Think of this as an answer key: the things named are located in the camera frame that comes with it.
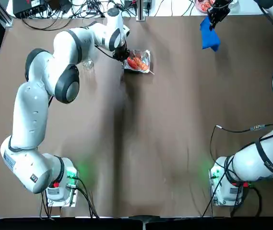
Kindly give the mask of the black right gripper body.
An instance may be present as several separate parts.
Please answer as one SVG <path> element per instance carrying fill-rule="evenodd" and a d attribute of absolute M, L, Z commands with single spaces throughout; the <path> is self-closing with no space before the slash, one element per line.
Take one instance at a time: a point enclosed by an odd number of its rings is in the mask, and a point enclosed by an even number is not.
<path fill-rule="evenodd" d="M 214 15 L 216 17 L 217 15 L 223 15 L 225 18 L 230 13 L 230 3 L 230 0 L 210 0 L 210 7 L 207 10 L 208 16 Z"/>

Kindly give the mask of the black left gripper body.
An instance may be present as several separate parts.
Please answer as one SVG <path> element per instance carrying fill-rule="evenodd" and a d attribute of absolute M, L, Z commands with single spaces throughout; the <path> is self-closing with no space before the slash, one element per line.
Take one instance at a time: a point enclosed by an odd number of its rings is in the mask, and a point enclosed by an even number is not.
<path fill-rule="evenodd" d="M 130 50 L 126 45 L 115 48 L 112 57 L 117 61 L 125 61 L 130 56 Z"/>

